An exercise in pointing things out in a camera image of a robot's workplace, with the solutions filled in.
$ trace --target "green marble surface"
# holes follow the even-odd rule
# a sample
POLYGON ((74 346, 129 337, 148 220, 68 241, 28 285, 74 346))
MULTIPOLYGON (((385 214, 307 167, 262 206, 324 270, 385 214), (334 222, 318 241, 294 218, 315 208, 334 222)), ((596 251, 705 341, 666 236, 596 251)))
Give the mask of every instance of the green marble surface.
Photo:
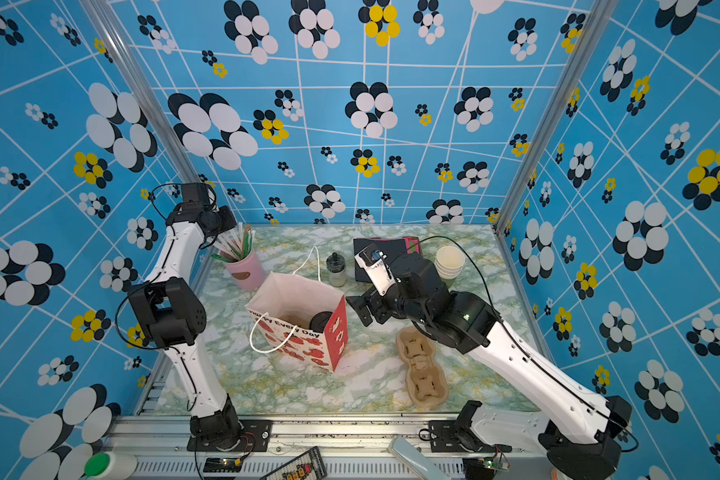
MULTIPOLYGON (((361 295, 367 283, 354 281, 352 239, 356 237, 396 238, 401 236, 450 236, 469 252, 486 276, 494 304, 502 317, 531 345, 528 321, 520 298, 509 278, 496 239, 489 226, 431 225, 341 225, 341 226, 257 226, 256 242, 264 269, 291 273, 306 258, 312 245, 320 249, 323 281, 328 281, 325 258, 339 252, 347 259, 349 280, 341 287, 346 295, 361 295)), ((432 239, 422 244, 422 253, 433 260, 437 249, 448 243, 432 239)), ((298 272, 317 279, 314 255, 298 272)), ((470 291, 485 299, 480 276, 468 263, 452 290, 470 291)), ((245 304, 254 292, 237 288, 221 263, 215 263, 200 295, 208 315, 203 333, 211 362, 222 386, 241 415, 267 413, 352 413, 352 412, 458 412, 467 400, 479 400, 517 411, 538 408, 488 367, 438 346, 437 363, 443 368, 450 395, 432 408, 417 408, 405 390, 405 366, 398 358, 395 337, 408 320, 391 318, 384 325, 363 327, 347 308, 349 341, 335 372, 320 370, 311 362, 300 362, 279 352, 260 354, 248 345, 252 318, 245 304)), ((261 333, 254 343, 269 349, 261 333)), ((160 395, 156 415, 186 415, 186 394, 172 370, 160 395)))

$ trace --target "black mounting plate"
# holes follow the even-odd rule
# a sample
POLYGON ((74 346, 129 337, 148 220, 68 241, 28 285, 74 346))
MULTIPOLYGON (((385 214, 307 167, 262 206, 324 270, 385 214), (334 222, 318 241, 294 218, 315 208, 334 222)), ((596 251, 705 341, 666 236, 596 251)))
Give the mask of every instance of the black mounting plate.
MULTIPOLYGON (((253 452, 266 452, 269 447, 269 437, 272 435, 272 420, 244 420, 240 419, 242 424, 241 432, 250 432, 256 437, 256 444, 253 446, 253 452)), ((196 446, 195 437, 190 437, 190 440, 186 444, 186 450, 188 452, 214 452, 219 453, 219 450, 212 445, 199 444, 196 446)), ((232 447, 230 452, 244 452, 248 448, 246 441, 243 437, 240 437, 240 441, 232 447)))
POLYGON ((512 447, 504 445, 486 445, 476 452, 467 450, 461 446, 458 438, 456 438, 455 422, 452 420, 431 420, 428 427, 429 431, 432 432, 432 440, 429 441, 429 447, 432 449, 432 453, 466 452, 487 453, 493 455, 496 453, 496 447, 499 447, 499 450, 504 453, 512 451, 512 447))

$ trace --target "pink cup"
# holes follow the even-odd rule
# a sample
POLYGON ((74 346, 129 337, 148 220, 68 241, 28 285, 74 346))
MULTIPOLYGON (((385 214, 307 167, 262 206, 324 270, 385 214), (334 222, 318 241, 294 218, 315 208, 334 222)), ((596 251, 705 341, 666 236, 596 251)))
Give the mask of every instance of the pink cup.
POLYGON ((259 256, 255 250, 251 250, 251 253, 248 254, 246 258, 240 260, 240 262, 233 262, 231 264, 225 262, 224 266, 227 271, 232 274, 235 283, 243 290, 259 288, 266 278, 264 267, 259 261, 259 256))

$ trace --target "blue wall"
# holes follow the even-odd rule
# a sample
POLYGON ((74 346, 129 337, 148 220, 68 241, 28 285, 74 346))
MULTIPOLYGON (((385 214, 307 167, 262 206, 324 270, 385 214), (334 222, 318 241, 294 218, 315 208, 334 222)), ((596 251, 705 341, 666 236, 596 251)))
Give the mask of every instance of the blue wall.
POLYGON ((615 478, 720 478, 720 0, 622 0, 571 96, 515 266, 557 365, 634 407, 615 478))
MULTIPOLYGON (((111 324, 163 243, 146 193, 176 181, 163 149, 132 127, 127 91, 76 1, 0 2, 0 478, 53 478, 54 466, 71 478, 62 462, 90 455, 100 433, 84 435, 85 416, 70 412, 130 414, 156 360, 111 324), (91 88, 99 109, 115 105, 114 92, 129 118, 92 117, 91 88), (123 138, 112 151, 92 140, 115 126, 123 138), (155 234, 140 229, 147 221, 155 234), (59 430, 62 421, 75 428, 59 430)), ((123 333, 134 325, 126 307, 123 333)))
POLYGON ((470 224, 501 206, 592 3, 111 5, 198 173, 246 222, 470 224), (179 111, 214 95, 226 126, 179 111), (371 116, 353 123, 358 105, 371 116))

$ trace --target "rope handle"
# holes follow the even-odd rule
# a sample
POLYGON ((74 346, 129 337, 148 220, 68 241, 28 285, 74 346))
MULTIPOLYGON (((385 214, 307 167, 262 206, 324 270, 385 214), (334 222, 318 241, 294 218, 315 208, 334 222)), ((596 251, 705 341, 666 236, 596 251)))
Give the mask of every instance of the rope handle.
POLYGON ((309 254, 307 255, 306 260, 304 260, 304 263, 299 265, 296 270, 293 271, 291 275, 295 275, 296 272, 298 272, 307 262, 309 262, 309 257, 312 256, 312 251, 315 251, 315 256, 317 257, 317 281, 322 282, 320 280, 320 250, 317 249, 317 245, 313 245, 312 248, 309 249, 309 254))
POLYGON ((269 315, 269 312, 264 312, 264 313, 259 317, 259 319, 256 320, 256 321, 253 323, 253 328, 251 328, 251 333, 250 333, 250 335, 248 335, 248 343, 250 344, 251 348, 252 348, 255 352, 259 352, 259 353, 272 353, 272 352, 274 352, 274 351, 276 351, 276 350, 279 350, 279 348, 280 348, 281 346, 283 346, 283 345, 285 345, 286 343, 288 343, 288 340, 291 339, 291 336, 292 336, 293 333, 296 331, 296 325, 294 325, 293 328, 291 328, 291 332, 288 334, 288 336, 286 337, 286 339, 283 340, 282 343, 280 343, 278 346, 276 346, 276 347, 273 348, 273 349, 270 349, 270 350, 259 350, 259 349, 257 349, 257 348, 254 347, 254 345, 253 345, 253 331, 256 330, 256 326, 259 325, 259 322, 262 321, 262 318, 264 318, 265 316, 268 316, 268 315, 269 315))

